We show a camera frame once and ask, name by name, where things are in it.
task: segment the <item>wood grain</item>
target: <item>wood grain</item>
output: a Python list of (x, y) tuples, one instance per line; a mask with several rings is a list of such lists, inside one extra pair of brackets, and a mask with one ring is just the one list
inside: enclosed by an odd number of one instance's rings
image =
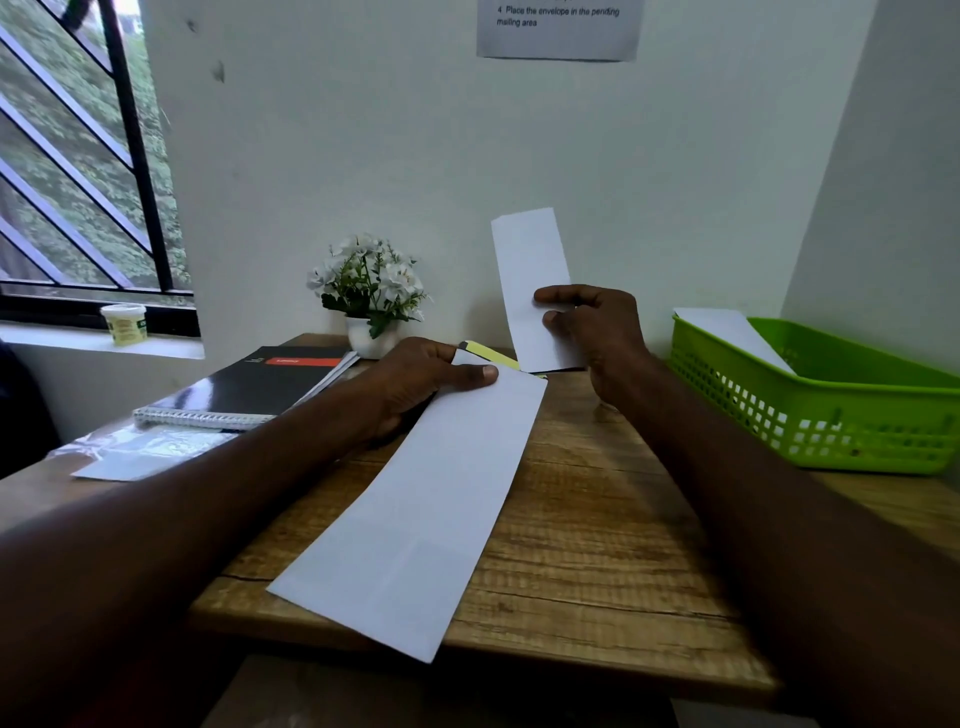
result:
[[(303, 336), (295, 344), (329, 344)], [(191, 624), (260, 640), (382, 651), (266, 586), (370, 484), (399, 440), (354, 453), (213, 580)], [(71, 479), (78, 454), (0, 481), (0, 528), (113, 484)], [(931, 478), (816, 473), (960, 558), (960, 496)], [(662, 678), (769, 705), (781, 688), (724, 594), (700, 524), (657, 457), (585, 373), (551, 375), (510, 495), (444, 638), (445, 650)]]

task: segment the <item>window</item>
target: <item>window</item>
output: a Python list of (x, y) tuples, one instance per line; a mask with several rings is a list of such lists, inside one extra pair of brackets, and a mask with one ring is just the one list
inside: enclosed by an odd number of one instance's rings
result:
[(0, 319), (199, 335), (136, 0), (0, 3)]

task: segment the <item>hand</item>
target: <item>hand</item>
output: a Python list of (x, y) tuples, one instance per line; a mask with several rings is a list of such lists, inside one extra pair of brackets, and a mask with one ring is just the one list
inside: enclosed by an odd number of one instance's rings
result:
[(558, 336), (570, 336), (590, 367), (593, 389), (603, 401), (616, 396), (618, 377), (649, 358), (643, 343), (636, 299), (629, 293), (591, 285), (552, 285), (534, 293), (538, 303), (572, 303), (572, 311), (547, 311), (543, 324)]
[(424, 402), (438, 389), (477, 389), (496, 381), (493, 364), (450, 364), (456, 347), (429, 339), (404, 339), (380, 361), (343, 386), (373, 405), (372, 438), (389, 435), (400, 426), (404, 412)]

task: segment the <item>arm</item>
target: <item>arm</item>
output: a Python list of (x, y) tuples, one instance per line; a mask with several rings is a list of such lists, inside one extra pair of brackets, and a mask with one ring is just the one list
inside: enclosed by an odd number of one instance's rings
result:
[(0, 535), (0, 723), (36, 717), (32, 704), (52, 689), (189, 606), (324, 463), (389, 434), (443, 385), (496, 379), (495, 367), (452, 366), (454, 351), (406, 339), (362, 375), (195, 460)]
[(597, 394), (673, 476), (756, 634), (825, 724), (960, 725), (960, 565), (841, 497), (719, 412), (650, 354), (629, 294), (537, 292), (584, 350)]

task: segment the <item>window sill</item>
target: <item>window sill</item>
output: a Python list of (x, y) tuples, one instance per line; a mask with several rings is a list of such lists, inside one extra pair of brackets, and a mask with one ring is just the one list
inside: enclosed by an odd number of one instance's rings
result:
[(106, 331), (3, 321), (0, 322), (0, 339), (8, 344), (87, 352), (138, 353), (176, 359), (204, 358), (204, 343), (200, 339), (163, 334), (151, 334), (146, 341), (118, 347), (113, 344), (113, 337)]

